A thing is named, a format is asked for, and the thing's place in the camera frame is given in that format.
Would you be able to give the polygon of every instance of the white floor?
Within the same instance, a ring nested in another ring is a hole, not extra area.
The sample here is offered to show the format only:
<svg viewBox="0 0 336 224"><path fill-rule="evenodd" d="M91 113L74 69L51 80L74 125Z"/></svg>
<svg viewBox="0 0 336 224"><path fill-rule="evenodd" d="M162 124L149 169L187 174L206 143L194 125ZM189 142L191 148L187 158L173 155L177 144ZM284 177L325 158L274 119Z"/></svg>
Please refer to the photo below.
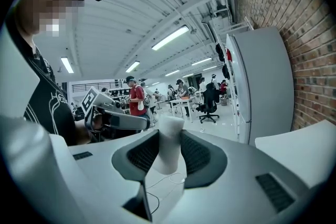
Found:
<svg viewBox="0 0 336 224"><path fill-rule="evenodd" d="M157 112L155 117L159 120L159 122L155 124L153 129L159 128L161 115L178 116L180 118L184 118L184 129L186 130L204 132L234 141L237 140L233 126L232 109L229 104L226 106L221 106L220 104L217 105L217 110L213 113L219 115L219 119L217 117L213 117L216 123L213 123L210 119L206 119L203 121L203 124L200 123L198 116L205 114L196 111L196 109L194 109L194 112L190 113L193 118L193 122L190 122L190 118L186 117L185 115L186 112L184 108L182 108L183 114L181 113L181 108L177 108L178 113L174 115L173 113L169 112L169 104L161 104L160 108L160 110L155 108L155 111Z"/></svg>
<svg viewBox="0 0 336 224"><path fill-rule="evenodd" d="M168 104L161 104L161 109L156 110L156 118L159 121L155 124L155 127L153 129L159 128L161 115L173 116L173 114L169 112L169 108L170 106ZM181 109L178 108L178 110L179 113L174 115L182 117ZM204 132L237 141L237 137L234 132L233 115L230 105L221 106L218 104L217 110L213 114L219 115L219 119L217 119L217 117L214 117L216 123L213 123L211 120L206 119L203 121L203 124L201 124L198 116L204 114L194 109L194 112L191 112L191 116L193 117L193 123L191 123L190 118L187 118L185 116L185 110L183 109L183 117L185 119L184 129ZM151 168L146 176L146 191L152 195L157 196L156 198L150 194L147 194L151 212L153 212L158 207L158 199L160 201L159 207L152 214L153 222L155 223L160 223L169 214L169 212L176 205L180 197L183 195L184 186L182 180L186 177L186 167L182 154L180 154L180 157L178 159L178 168L176 172L180 174L175 174L170 177L160 174L154 168Z"/></svg>

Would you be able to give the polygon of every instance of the black office chair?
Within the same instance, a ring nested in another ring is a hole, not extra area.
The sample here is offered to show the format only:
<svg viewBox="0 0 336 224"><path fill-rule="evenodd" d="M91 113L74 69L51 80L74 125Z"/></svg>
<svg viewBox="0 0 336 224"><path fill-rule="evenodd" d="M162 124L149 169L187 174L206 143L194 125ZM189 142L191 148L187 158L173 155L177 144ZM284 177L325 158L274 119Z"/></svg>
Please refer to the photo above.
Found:
<svg viewBox="0 0 336 224"><path fill-rule="evenodd" d="M216 123L216 121L212 117L216 116L217 118L219 118L219 115L210 114L217 110L217 105L215 102L216 88L214 87L213 83L209 83L206 86L206 91L203 92L203 96L204 96L204 104L201 104L198 108L196 108L196 110L204 112L206 113L206 115L199 116L199 120L201 123L203 123L205 119L211 119L214 123Z"/></svg>

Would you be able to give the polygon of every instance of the black cord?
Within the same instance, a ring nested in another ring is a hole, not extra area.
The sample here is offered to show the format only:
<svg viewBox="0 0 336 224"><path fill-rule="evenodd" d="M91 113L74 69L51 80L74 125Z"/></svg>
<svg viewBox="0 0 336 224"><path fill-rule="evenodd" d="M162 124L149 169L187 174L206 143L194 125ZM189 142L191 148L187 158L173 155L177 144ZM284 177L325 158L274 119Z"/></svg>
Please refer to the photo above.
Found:
<svg viewBox="0 0 336 224"><path fill-rule="evenodd" d="M157 199L158 207L156 207L156 209L155 209L153 212L151 212L151 214L153 214L153 213L154 213L155 211L157 211L157 209L159 208L159 206L160 206L160 200L159 200L159 198L158 198L157 196L155 196L155 195L153 195L153 194L151 194L151 193L149 193L149 192L147 192L147 191L146 191L146 193L148 193L149 195L154 196L154 197Z"/></svg>

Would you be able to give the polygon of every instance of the black t-shirt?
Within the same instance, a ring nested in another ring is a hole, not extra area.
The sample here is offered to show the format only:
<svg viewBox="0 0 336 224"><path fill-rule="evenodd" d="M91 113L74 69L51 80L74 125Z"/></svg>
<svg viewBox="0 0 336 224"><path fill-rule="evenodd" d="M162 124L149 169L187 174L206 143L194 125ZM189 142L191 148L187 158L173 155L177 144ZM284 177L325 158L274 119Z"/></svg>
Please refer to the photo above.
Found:
<svg viewBox="0 0 336 224"><path fill-rule="evenodd" d="M33 54L31 46L19 34L13 11L6 18L6 26L17 48L40 78L24 117L27 120L39 123L51 134L61 135L68 146L76 145L75 120L67 100L55 83L51 66L42 57L38 48L36 48L36 54Z"/></svg>

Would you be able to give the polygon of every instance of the white cable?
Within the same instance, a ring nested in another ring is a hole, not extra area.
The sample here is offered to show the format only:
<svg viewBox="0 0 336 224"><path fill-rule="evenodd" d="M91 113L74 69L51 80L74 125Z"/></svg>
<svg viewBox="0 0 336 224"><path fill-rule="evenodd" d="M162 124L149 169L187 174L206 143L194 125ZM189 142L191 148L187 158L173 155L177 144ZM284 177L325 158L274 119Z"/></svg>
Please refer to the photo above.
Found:
<svg viewBox="0 0 336 224"><path fill-rule="evenodd" d="M170 179L170 177L171 177L172 175L176 175L176 174L180 174L180 175L184 176L183 174L178 173L178 172L177 172L177 173L174 173L174 174L171 174L171 175L168 175L168 176L165 176L165 177L161 178L158 182L156 182L154 185L152 185L152 186L150 186L150 187L148 187L148 188L146 188L146 189L149 189L149 188L151 188L151 187L154 187L156 184L158 184L159 182L161 182L162 180L164 180L164 179L167 178L167 177L169 177L169 180L170 180L172 183L174 183L174 184L182 184L182 183L184 183L185 178L182 180L182 181L183 181L182 183L176 183L176 182L173 182L173 181Z"/></svg>
<svg viewBox="0 0 336 224"><path fill-rule="evenodd" d="M172 181L172 175L176 175L176 174L180 174L180 175L183 176L183 174L181 174L181 173L171 174L170 177L169 177L170 182L171 182L171 183L174 183L174 184L177 184L177 185L179 185L179 184L183 184L183 183L185 182L185 178L182 179L181 183L176 183L176 182Z"/></svg>

